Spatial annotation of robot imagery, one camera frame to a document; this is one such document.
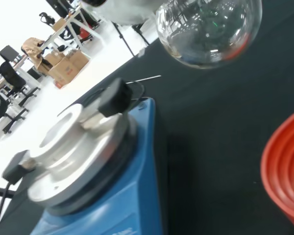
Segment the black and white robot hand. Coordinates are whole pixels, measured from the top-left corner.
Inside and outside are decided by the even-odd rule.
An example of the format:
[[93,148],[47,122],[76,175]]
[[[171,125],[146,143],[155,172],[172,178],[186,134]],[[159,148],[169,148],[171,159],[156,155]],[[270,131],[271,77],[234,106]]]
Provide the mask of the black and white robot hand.
[[82,0],[85,10],[102,20],[120,25],[144,23],[164,0]]

